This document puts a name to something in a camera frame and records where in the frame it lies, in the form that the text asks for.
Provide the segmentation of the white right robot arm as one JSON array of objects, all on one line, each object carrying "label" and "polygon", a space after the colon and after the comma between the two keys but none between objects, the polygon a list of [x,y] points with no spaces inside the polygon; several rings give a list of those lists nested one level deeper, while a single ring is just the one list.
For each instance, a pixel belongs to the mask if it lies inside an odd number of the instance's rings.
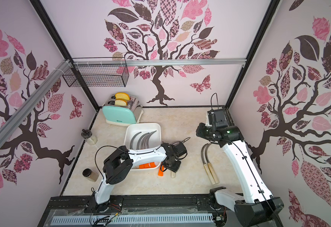
[{"label": "white right robot arm", "polygon": [[246,142],[238,127],[216,128],[200,123],[196,135],[223,149],[242,187],[242,196],[227,189],[216,190],[213,193],[216,202],[232,210],[244,227],[256,226],[271,220],[281,227],[283,224],[278,214],[284,208],[284,203],[281,198],[275,197],[263,182],[248,154]]}]

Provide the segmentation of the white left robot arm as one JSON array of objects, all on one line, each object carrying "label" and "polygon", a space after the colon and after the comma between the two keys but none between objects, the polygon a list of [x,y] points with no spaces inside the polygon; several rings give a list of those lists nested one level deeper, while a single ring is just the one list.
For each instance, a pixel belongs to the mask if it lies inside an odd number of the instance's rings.
[{"label": "white left robot arm", "polygon": [[187,155],[188,151],[182,142],[175,145],[162,143],[154,148],[141,150],[128,149],[126,146],[115,148],[115,151],[104,160],[102,181],[98,190],[94,192],[96,204],[109,202],[114,186],[122,182],[134,167],[159,162],[165,170],[176,173]]}]

